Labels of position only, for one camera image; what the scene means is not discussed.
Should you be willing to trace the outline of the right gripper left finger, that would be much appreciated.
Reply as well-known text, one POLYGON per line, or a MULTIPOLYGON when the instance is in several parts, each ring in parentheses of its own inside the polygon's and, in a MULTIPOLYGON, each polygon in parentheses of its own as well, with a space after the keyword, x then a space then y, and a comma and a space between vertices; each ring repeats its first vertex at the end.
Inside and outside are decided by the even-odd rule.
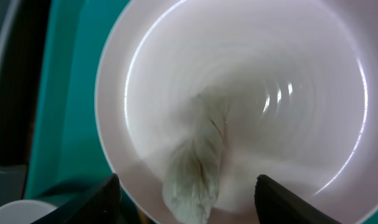
POLYGON ((115 224, 120 200, 120 180, 112 174, 32 224, 115 224))

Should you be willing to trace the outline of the snack wrapper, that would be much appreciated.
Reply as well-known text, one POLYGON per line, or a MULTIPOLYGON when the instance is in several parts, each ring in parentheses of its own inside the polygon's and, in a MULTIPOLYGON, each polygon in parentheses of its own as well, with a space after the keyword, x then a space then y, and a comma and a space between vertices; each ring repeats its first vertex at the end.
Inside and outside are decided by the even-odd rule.
POLYGON ((171 154, 162 195, 179 223, 205 224, 219 196, 230 103, 224 90, 206 88, 194 106, 194 132, 171 154))

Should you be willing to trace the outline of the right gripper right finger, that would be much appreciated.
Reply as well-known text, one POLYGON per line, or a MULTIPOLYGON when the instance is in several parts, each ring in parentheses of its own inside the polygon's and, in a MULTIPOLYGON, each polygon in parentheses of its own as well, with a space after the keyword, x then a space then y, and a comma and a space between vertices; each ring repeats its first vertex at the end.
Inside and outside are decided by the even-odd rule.
POLYGON ((260 224, 339 224, 267 175, 259 175, 254 194, 260 224))

